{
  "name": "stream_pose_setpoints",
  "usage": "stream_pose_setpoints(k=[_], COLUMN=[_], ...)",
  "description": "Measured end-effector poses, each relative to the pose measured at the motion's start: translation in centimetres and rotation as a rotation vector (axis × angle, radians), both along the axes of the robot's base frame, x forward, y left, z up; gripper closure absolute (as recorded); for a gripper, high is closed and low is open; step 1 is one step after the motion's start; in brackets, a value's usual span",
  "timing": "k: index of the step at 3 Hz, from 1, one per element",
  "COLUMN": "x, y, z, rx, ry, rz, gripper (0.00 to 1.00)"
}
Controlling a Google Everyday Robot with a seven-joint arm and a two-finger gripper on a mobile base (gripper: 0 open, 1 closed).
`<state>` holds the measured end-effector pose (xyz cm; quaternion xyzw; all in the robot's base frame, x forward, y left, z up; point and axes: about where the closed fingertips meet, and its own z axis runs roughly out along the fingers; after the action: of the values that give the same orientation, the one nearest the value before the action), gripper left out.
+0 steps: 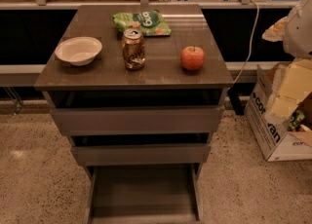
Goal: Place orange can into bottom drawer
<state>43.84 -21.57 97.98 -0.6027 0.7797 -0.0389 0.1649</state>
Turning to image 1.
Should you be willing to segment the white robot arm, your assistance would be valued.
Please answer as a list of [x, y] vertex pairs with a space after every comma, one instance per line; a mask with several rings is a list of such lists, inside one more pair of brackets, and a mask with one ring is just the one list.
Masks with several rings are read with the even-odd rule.
[[267, 118], [287, 120], [312, 93], [312, 0], [299, 0], [289, 14], [262, 34], [270, 42], [283, 42], [284, 52], [293, 62], [275, 75], [267, 103]]

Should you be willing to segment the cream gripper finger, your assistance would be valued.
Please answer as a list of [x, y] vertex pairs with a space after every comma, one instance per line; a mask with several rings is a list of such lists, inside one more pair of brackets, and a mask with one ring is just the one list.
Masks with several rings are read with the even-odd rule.
[[262, 39], [269, 42], [278, 42], [284, 39], [285, 35], [285, 25], [287, 22], [287, 17], [283, 17], [272, 24], [268, 29], [262, 34]]
[[268, 101], [268, 117], [287, 120], [298, 105], [312, 93], [312, 61], [301, 59], [279, 64]]

